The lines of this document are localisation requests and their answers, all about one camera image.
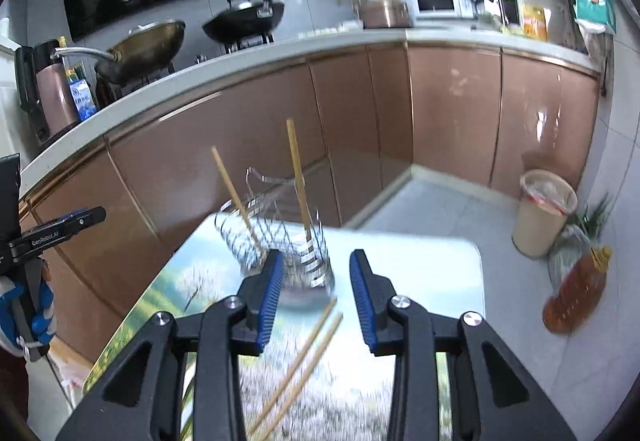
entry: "microwave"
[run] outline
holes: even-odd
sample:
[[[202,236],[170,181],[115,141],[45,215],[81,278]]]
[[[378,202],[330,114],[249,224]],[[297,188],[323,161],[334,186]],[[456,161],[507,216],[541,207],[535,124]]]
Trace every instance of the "microwave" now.
[[[416,19],[473,18],[473,8],[468,0],[415,0]]]

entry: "stainless steel pot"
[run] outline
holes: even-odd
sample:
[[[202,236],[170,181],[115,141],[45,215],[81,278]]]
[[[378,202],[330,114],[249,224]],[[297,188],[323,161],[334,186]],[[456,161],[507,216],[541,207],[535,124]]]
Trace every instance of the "stainless steel pot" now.
[[[366,29],[411,27],[409,7],[401,0],[367,0],[359,6],[358,17]]]
[[[57,47],[52,56],[88,55],[99,58],[96,73],[112,84],[126,85],[132,79],[167,67],[180,50],[185,23],[166,20],[139,26],[107,51],[90,47]]]

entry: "brown cabinet door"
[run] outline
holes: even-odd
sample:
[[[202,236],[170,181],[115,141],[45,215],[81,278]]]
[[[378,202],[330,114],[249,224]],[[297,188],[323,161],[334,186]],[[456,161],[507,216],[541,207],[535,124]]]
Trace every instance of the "brown cabinet door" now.
[[[409,68],[404,47],[373,48],[368,53],[386,187],[414,160]]]
[[[340,223],[382,190],[376,109],[366,52],[312,63]]]
[[[22,230],[37,225],[31,214],[20,221]],[[98,297],[94,291],[71,271],[58,253],[58,248],[44,252],[49,264],[54,293],[54,308],[58,321],[57,336],[87,360],[94,362],[109,342],[124,315]]]
[[[133,307],[171,252],[140,216],[102,152],[57,186],[33,211],[41,221],[103,206],[107,217],[59,248],[102,299],[122,316]]]
[[[213,93],[114,144],[127,185],[170,249],[230,199],[211,155],[218,147],[241,196],[250,166],[293,174],[287,118],[296,123],[303,167],[325,156],[308,66],[296,66]]]
[[[500,114],[497,51],[409,49],[414,163],[489,185]]]
[[[598,103],[595,79],[505,54],[502,116],[491,188],[520,196],[520,176],[543,168],[580,182]]]
[[[329,159],[324,158],[305,168],[303,175],[306,203],[311,216],[315,219],[317,213],[324,226],[340,227]],[[293,184],[284,190],[278,190],[278,210],[284,221],[302,222],[300,203]]]

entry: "thermos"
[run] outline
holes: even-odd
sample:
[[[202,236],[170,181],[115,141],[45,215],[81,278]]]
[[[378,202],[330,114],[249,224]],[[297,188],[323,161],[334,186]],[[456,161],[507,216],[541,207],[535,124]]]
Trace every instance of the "thermos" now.
[[[20,108],[29,114],[31,127],[43,147],[80,123],[62,59],[51,57],[56,47],[58,41],[49,40],[15,51]]]

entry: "yellow package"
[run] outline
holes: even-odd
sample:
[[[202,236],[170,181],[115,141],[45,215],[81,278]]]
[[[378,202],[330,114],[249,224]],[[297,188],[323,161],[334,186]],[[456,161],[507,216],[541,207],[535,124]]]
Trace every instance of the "yellow package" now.
[[[524,34],[528,37],[543,40],[546,42],[546,20],[544,8],[522,5],[522,18]]]

